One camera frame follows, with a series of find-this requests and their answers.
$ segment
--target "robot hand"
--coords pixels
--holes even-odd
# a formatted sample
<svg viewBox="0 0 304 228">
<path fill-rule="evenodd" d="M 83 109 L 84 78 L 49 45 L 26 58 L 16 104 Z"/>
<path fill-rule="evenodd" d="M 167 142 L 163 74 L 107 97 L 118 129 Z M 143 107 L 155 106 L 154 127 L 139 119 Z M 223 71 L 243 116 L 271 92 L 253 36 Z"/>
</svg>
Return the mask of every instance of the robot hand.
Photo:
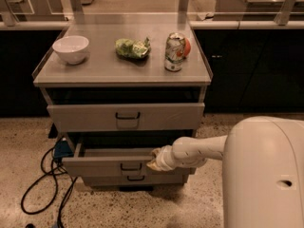
<svg viewBox="0 0 304 228">
<path fill-rule="evenodd" d="M 181 137 L 171 145 L 152 151 L 154 159 L 147 166 L 157 171 L 170 171 L 176 167 L 201 167 L 207 158 L 222 159 L 222 153 L 227 136 L 194 139 Z"/>
</svg>

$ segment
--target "soda can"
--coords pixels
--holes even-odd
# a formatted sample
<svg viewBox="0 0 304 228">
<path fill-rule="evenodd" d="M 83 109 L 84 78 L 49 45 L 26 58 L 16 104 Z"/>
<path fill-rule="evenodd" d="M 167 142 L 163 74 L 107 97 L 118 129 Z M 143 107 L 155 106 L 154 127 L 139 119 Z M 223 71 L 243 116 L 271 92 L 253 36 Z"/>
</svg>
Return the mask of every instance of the soda can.
<svg viewBox="0 0 304 228">
<path fill-rule="evenodd" d="M 169 71 L 180 71 L 184 60 L 183 52 L 186 45 L 185 37 L 181 33 L 170 33 L 165 46 L 164 67 Z"/>
</svg>

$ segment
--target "power cord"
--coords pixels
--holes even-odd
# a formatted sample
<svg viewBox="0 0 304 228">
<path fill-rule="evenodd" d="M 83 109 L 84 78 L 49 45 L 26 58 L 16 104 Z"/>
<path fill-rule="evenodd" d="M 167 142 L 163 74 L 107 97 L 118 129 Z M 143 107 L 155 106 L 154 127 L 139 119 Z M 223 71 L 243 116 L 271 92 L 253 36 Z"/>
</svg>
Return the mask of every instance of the power cord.
<svg viewBox="0 0 304 228">
<path fill-rule="evenodd" d="M 42 170 L 42 172 L 44 173 L 44 175 L 42 177 L 40 177 L 39 179 L 37 179 L 29 188 L 28 190 L 26 191 L 26 193 L 23 195 L 22 199 L 21 199 L 21 209 L 24 213 L 26 213 L 27 215 L 37 215 L 37 214 L 40 214 L 44 211 L 46 211 L 49 206 L 56 200 L 56 197 L 58 195 L 58 189 L 59 189 L 59 185 L 58 185 L 58 180 L 57 180 L 57 177 L 58 176 L 61 176 L 61 175 L 64 175 L 64 174 L 67 174 L 67 171 L 65 170 L 65 168 L 63 167 L 62 163 L 60 161 L 55 161 L 54 160 L 54 155 L 53 155 L 53 151 L 55 150 L 55 147 L 56 147 L 56 144 L 54 147 L 50 148 L 47 153 L 43 156 L 43 158 L 41 159 L 40 161 L 40 168 Z M 47 171 L 45 168 L 44 168 L 44 162 L 45 162 L 45 159 L 47 157 L 48 154 L 51 154 L 51 157 L 52 157 L 52 161 L 51 161 L 51 164 L 50 164 L 50 171 Z M 25 199 L 28 195 L 28 193 L 30 192 L 30 190 L 35 186 L 37 185 L 42 179 L 46 178 L 46 177 L 53 177 L 54 179 L 54 183 L 55 183 L 55 192 L 54 192 L 54 195 L 51 199 L 51 201 L 42 209 L 39 209 L 39 210 L 36 210 L 36 211 L 28 211 L 26 208 L 25 208 Z M 58 217 L 57 217 L 57 227 L 58 228 L 64 228 L 64 225 L 62 223 L 62 211 L 64 209 L 64 207 L 66 206 L 67 204 L 67 201 L 68 199 L 70 198 L 70 195 L 73 191 L 73 187 L 74 187 L 74 184 L 76 182 L 77 178 L 73 179 L 71 178 L 71 185 L 68 187 L 65 195 L 64 195 L 64 198 L 63 200 L 61 201 L 61 204 L 60 204 L 60 207 L 59 207 L 59 211 L 58 211 Z"/>
</svg>

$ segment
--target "white bowl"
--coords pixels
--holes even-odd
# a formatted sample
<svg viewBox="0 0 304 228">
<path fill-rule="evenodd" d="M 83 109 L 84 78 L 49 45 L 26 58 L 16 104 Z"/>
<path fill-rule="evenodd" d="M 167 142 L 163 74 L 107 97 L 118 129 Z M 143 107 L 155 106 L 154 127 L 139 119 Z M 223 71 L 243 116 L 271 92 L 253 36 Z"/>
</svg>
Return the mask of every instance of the white bowl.
<svg viewBox="0 0 304 228">
<path fill-rule="evenodd" d="M 80 64 L 88 55 L 88 40 L 80 35 L 63 37 L 55 41 L 52 47 L 60 59 L 71 65 Z"/>
</svg>

